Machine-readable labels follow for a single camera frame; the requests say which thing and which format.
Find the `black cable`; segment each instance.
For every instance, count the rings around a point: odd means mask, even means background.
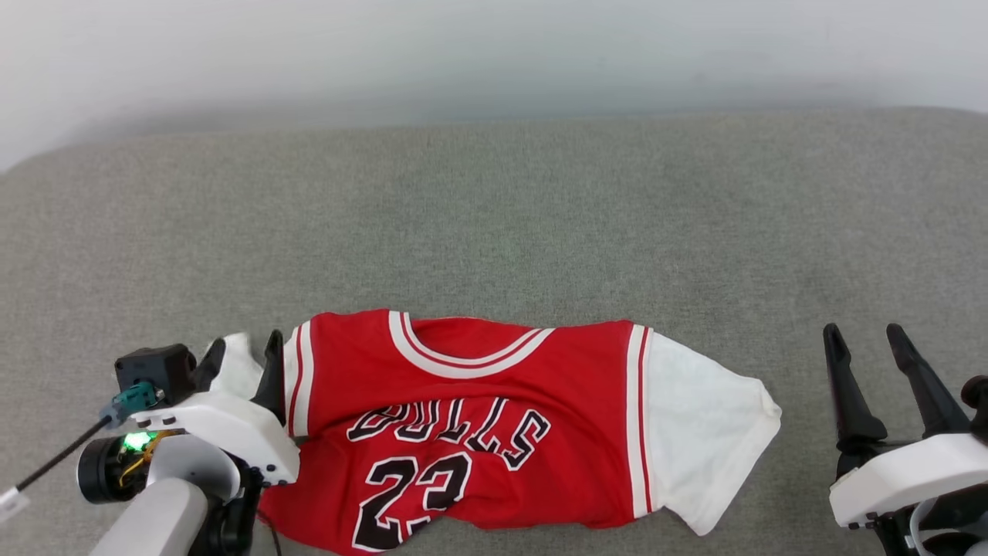
[[[278,532],[275,530],[274,524],[271,523],[271,518],[267,517],[264,512],[260,510],[257,510],[257,515],[259,515],[264,523],[268,525],[268,528],[271,529],[271,538],[275,541],[275,554],[277,554],[277,556],[282,556],[282,544],[278,541]]]
[[[82,433],[82,436],[79,436],[78,438],[75,439],[74,442],[72,442],[71,444],[69,444],[64,450],[58,452],[58,455],[56,455],[55,457],[49,459],[47,463],[45,463],[44,465],[40,466],[38,468],[38,470],[35,471],[34,473],[32,473],[31,475],[29,475],[27,479],[25,479],[24,481],[21,481],[20,483],[18,483],[16,485],[18,492],[23,492],[24,489],[26,489],[27,487],[29,487],[31,485],[31,483],[33,483],[34,481],[38,480],[42,475],[44,475],[48,471],[51,471],[51,468],[52,467],[58,465],[58,463],[61,460],[63,460],[66,457],[68,457],[69,454],[71,454],[72,452],[74,452],[75,449],[78,448],[79,446],[81,446],[83,442],[85,442],[86,440],[89,440],[90,438],[92,438],[93,435],[96,434],[97,432],[99,432],[100,429],[102,429],[104,426],[110,424],[110,421],[111,421],[110,416],[105,416],[105,417],[101,418],[99,422],[97,422],[93,426],[89,427],[89,430],[83,432]]]

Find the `green led light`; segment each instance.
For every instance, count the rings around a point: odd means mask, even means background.
[[[132,432],[123,438],[123,447],[132,452],[142,452],[144,451],[144,446],[153,440],[155,436],[156,433],[154,432]]]

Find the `white stripe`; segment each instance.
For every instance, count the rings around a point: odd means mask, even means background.
[[[298,347],[295,345],[297,337],[298,327],[296,326],[291,331],[291,337],[285,343],[285,349],[282,353],[285,362],[285,411],[288,412],[286,424],[294,420],[291,412],[291,394],[294,393],[295,383],[298,382]]]
[[[631,509],[635,518],[648,513],[645,503],[645,475],[641,469],[641,439],[638,431],[638,353],[645,327],[635,324],[627,341],[627,468],[631,473]]]
[[[661,506],[659,501],[662,498],[659,496],[659,481],[655,478],[654,469],[652,466],[652,447],[648,445],[648,439],[651,438],[649,435],[649,422],[648,422],[648,398],[651,390],[650,388],[655,388],[651,385],[649,379],[649,369],[648,369],[648,354],[651,353],[652,348],[652,328],[645,329],[645,352],[641,356],[641,435],[645,439],[645,473],[648,477],[648,491],[652,501],[652,508],[650,511],[658,511]]]
[[[490,355],[487,355],[486,357],[480,357],[478,359],[461,359],[459,357],[451,357],[449,355],[444,355],[443,353],[440,353],[438,351],[433,351],[432,349],[429,349],[428,347],[426,347],[419,340],[418,336],[415,335],[415,331],[412,329],[412,318],[407,313],[401,313],[400,315],[401,315],[402,319],[405,322],[405,330],[408,331],[408,337],[412,340],[412,343],[415,345],[415,347],[418,347],[419,348],[419,351],[422,351],[423,353],[425,353],[426,355],[429,355],[430,357],[432,357],[434,359],[439,359],[440,361],[446,361],[447,363],[453,363],[453,364],[458,364],[458,365],[482,365],[484,363],[489,363],[489,362],[491,362],[491,361],[493,361],[495,359],[500,359],[501,357],[504,357],[505,355],[507,355],[507,354],[511,353],[512,351],[518,349],[518,346],[519,345],[522,345],[525,342],[525,340],[529,339],[530,337],[532,337],[532,336],[534,336],[534,335],[536,335],[537,333],[540,332],[540,328],[533,328],[533,329],[529,330],[528,332],[525,332],[522,335],[522,337],[518,338],[515,341],[515,343],[512,343],[511,345],[509,345],[508,347],[505,347],[504,349],[502,349],[501,351],[498,351],[497,353],[491,353]],[[404,334],[404,331],[401,328],[401,323],[399,323],[398,331],[397,332],[399,334],[401,334],[402,336],[405,335]]]
[[[312,377],[315,375],[315,365],[312,361],[312,338],[309,335],[311,324],[312,321],[306,321],[300,327],[301,331],[299,332],[302,339],[302,360],[298,396],[295,398],[295,421],[293,421],[295,436],[308,435],[308,403],[312,396]]]
[[[422,353],[417,351],[415,347],[412,346],[412,344],[408,341],[408,338],[405,337],[405,334],[401,329],[401,321],[402,315],[400,313],[391,312],[388,316],[388,324],[391,328],[391,339],[394,341],[394,346],[398,349],[398,352],[400,352],[410,363],[423,371],[444,378],[466,379],[485,377],[499,373],[522,362],[526,357],[531,355],[532,352],[535,351],[554,331],[554,328],[533,330],[535,335],[532,337],[532,340],[515,353],[512,353],[511,356],[505,357],[504,359],[501,359],[491,365],[477,367],[474,369],[463,369],[433,361],[432,359],[422,355]]]

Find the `gray fabric surface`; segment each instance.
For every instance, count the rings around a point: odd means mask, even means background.
[[[827,503],[837,452],[821,328],[841,326],[895,437],[921,425],[887,323],[955,393],[988,355],[981,115],[160,137],[46,154],[0,180],[3,485],[95,418],[113,360],[140,346],[201,353],[237,330],[260,344],[314,313],[376,307],[628,318],[762,379],[782,406],[780,435],[714,532],[697,538],[666,511],[603,531],[445,519],[397,554],[878,554]],[[122,508],[85,504],[73,469],[29,489],[0,553],[95,545]],[[255,554],[271,554],[257,535]]]

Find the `red jersey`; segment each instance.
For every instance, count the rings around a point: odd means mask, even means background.
[[[627,321],[531,328],[326,313],[285,349],[298,481],[279,532],[340,554],[445,514],[617,526],[669,507],[710,531],[779,429],[762,383]]]

